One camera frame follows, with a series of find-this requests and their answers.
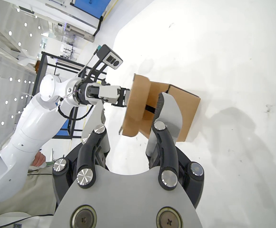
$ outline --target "person's hand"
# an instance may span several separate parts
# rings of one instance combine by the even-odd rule
[[[38,151],[38,153],[34,157],[34,161],[32,162],[32,166],[39,167],[46,161],[46,157]]]

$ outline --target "cable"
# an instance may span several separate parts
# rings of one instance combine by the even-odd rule
[[[67,118],[67,119],[69,119],[69,120],[72,120],[72,121],[79,121],[79,120],[82,120],[83,118],[87,117],[87,115],[89,114],[89,112],[91,111],[91,109],[92,109],[93,107],[94,107],[94,105],[91,105],[91,107],[90,107],[90,109],[88,110],[88,112],[87,112],[84,116],[82,116],[82,117],[80,117],[80,118],[72,118],[72,117],[66,116],[66,115],[61,111],[60,105],[58,106],[58,111],[59,111],[59,113],[60,113],[61,116],[65,117],[65,118]]]
[[[98,52],[98,49],[95,50],[95,52],[94,52],[94,54],[92,55],[91,59],[95,56],[95,54],[97,54],[97,52]],[[80,72],[81,72],[82,70],[84,70],[84,69],[87,67],[87,65],[90,63],[91,59],[89,59],[89,61],[87,62],[87,64],[76,74],[76,76],[79,75]]]
[[[27,217],[27,218],[22,218],[22,219],[20,219],[20,220],[11,222],[11,223],[9,223],[9,224],[2,225],[2,226],[0,226],[0,228],[4,228],[4,227],[7,227],[7,226],[9,226],[9,225],[16,224],[17,222],[21,222],[21,221],[26,220],[26,219],[29,219],[29,218],[33,218],[33,217],[46,217],[46,216],[53,216],[53,214],[35,215],[35,216]]]
[[[51,175],[52,176],[52,174],[49,174],[49,173],[27,174],[27,176],[31,176],[31,175]]]

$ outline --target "box flap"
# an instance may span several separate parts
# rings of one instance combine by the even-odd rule
[[[123,135],[134,137],[139,132],[147,104],[151,82],[147,77],[134,75],[134,82],[129,94],[127,109],[122,124]]]
[[[170,85],[168,94],[174,97],[183,116],[182,129],[179,133],[177,141],[184,142],[187,138],[193,118],[200,103],[200,98],[173,85]]]

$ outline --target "white lab coat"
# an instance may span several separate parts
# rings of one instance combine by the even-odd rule
[[[30,175],[42,175],[27,176],[23,189],[10,199],[0,202],[0,226],[29,216],[54,214],[56,199],[51,173],[52,166],[28,172]],[[51,220],[52,216],[31,217],[18,223],[22,226],[10,225],[8,228],[48,228]]]

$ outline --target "black cable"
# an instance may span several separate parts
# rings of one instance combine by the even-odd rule
[[[12,223],[9,223],[9,224],[6,224],[6,225],[2,225],[2,226],[0,226],[0,228],[4,228],[4,227],[7,227],[7,226],[9,226],[9,225],[16,224],[17,222],[21,222],[21,221],[26,220],[26,219],[29,219],[29,218],[33,218],[33,217],[46,217],[46,216],[53,216],[53,214],[44,214],[44,215],[35,215],[35,216],[31,216],[31,217],[26,217],[26,218],[23,218],[23,219],[14,221],[14,222],[12,222]]]
[[[66,115],[61,111],[60,105],[58,106],[58,111],[59,111],[59,113],[60,113],[61,116],[65,117],[65,118],[67,118],[67,119],[69,119],[69,120],[79,121],[79,120],[82,120],[83,118],[87,117],[87,115],[89,114],[89,112],[91,111],[91,109],[93,108],[93,106],[94,106],[94,105],[91,105],[91,107],[89,108],[88,112],[87,112],[84,116],[82,116],[82,117],[80,117],[80,118],[72,118],[72,117],[66,116]]]
[[[49,174],[49,173],[27,174],[27,176],[31,176],[31,175],[51,175],[52,176],[52,174]]]

